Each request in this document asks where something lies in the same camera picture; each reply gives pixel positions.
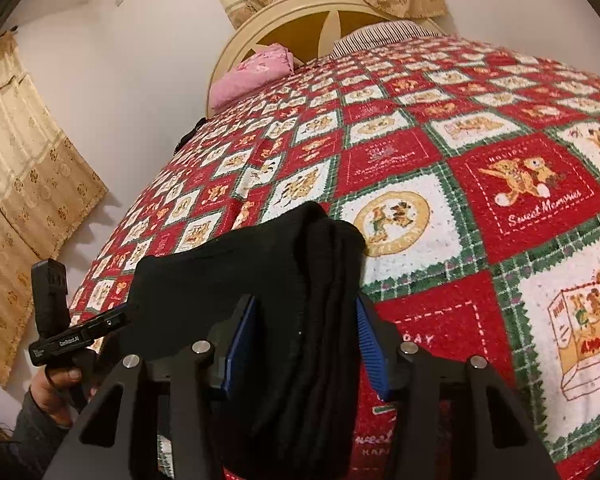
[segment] headboard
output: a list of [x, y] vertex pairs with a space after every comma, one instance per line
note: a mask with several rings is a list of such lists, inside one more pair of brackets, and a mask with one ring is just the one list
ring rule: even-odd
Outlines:
[[[331, 53], [334, 43], [357, 28], [396, 20], [370, 7], [364, 0], [278, 0], [251, 16], [235, 31], [226, 44], [209, 80], [206, 92], [206, 116], [209, 89], [234, 66], [272, 43], [286, 46], [302, 62]], [[414, 20], [421, 27], [443, 31], [425, 18]]]

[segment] pink pillow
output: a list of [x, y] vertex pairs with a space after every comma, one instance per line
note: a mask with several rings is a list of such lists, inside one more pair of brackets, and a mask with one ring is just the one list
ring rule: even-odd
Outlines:
[[229, 70], [211, 85], [209, 105], [217, 112], [264, 85], [294, 72], [294, 55], [274, 43]]

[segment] bed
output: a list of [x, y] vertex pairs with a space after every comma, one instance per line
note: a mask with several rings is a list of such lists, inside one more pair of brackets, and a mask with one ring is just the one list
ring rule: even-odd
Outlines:
[[[94, 261], [74, 322], [124, 301], [145, 255], [314, 200], [364, 235], [362, 289], [404, 340], [484, 355], [562, 478], [586, 478], [600, 460], [600, 78], [456, 36], [321, 57], [387, 19], [361, 0], [281, 0], [246, 22], [212, 81], [275, 41], [305, 65], [209, 110]], [[381, 477], [394, 421], [363, 372], [351, 478]]]

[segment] hand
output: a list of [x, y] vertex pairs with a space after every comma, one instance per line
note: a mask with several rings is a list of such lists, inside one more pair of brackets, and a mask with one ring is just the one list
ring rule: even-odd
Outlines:
[[48, 371], [49, 383], [44, 368], [40, 368], [31, 381], [31, 397], [40, 410], [45, 412], [58, 425], [66, 428], [73, 423], [71, 412], [58, 390], [68, 390], [80, 383], [82, 373], [80, 368], [57, 368]]

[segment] finger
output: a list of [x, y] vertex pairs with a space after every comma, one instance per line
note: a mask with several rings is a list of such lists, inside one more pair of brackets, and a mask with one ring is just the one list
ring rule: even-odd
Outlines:
[[80, 368], [56, 368], [47, 371], [50, 386], [56, 390], [66, 390], [75, 386], [82, 379]]

